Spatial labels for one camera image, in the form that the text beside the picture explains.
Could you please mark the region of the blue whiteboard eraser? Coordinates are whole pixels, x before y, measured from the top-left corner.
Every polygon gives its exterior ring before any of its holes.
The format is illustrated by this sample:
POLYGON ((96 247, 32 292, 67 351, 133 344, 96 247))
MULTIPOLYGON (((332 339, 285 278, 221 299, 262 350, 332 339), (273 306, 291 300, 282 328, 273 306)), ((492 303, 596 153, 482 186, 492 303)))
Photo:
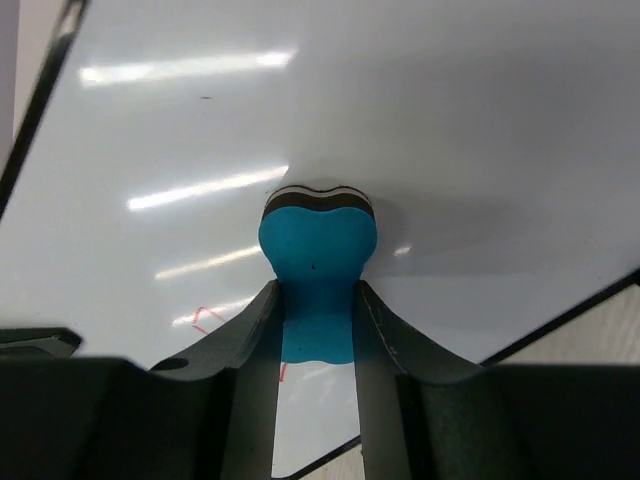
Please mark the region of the blue whiteboard eraser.
POLYGON ((351 363, 354 288, 377 245, 369 198, 348 186, 283 187, 258 239, 284 298, 282 362, 351 363))

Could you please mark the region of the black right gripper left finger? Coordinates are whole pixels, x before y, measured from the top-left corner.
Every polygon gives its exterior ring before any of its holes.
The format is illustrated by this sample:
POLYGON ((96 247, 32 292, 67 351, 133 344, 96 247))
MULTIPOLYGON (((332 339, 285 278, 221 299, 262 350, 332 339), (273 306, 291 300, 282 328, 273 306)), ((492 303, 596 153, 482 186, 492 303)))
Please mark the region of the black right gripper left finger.
POLYGON ((151 371, 208 383, 197 440, 198 479, 269 479, 283 345, 284 300, 269 281, 234 318, 151 371))

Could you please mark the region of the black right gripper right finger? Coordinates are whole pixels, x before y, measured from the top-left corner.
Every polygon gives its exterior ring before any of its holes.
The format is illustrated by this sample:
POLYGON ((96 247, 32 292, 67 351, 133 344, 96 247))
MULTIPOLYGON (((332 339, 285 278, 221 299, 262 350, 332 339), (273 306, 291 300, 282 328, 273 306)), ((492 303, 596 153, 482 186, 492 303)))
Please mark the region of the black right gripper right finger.
POLYGON ((421 388, 479 366, 400 318, 365 281, 354 287, 352 343, 365 477, 435 479, 421 388))

